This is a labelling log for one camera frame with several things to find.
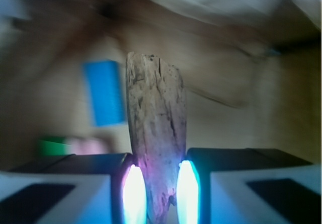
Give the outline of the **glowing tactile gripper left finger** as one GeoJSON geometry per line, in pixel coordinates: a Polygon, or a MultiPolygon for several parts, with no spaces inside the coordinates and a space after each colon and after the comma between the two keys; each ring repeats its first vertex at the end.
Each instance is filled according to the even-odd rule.
{"type": "Polygon", "coordinates": [[[146,223],[129,153],[47,156],[1,172],[1,223],[146,223]]]}

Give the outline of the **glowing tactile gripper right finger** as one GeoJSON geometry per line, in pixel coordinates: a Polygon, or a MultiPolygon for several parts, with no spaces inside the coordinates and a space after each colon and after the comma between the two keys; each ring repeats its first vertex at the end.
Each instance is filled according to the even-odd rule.
{"type": "Polygon", "coordinates": [[[321,223],[321,165],[274,148],[191,148],[179,223],[321,223]]]}

